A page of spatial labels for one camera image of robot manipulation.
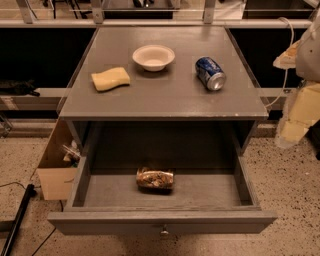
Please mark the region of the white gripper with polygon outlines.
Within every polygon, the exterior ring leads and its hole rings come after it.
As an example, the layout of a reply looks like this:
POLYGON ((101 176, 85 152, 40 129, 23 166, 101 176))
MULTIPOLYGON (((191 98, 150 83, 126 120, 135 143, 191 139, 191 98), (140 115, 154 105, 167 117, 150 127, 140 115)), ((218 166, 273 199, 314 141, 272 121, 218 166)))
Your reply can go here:
POLYGON ((275 144, 283 149, 298 144, 309 128, 320 120, 320 16, 273 62, 273 66, 288 70, 308 80, 291 93, 283 108, 275 136, 275 144))

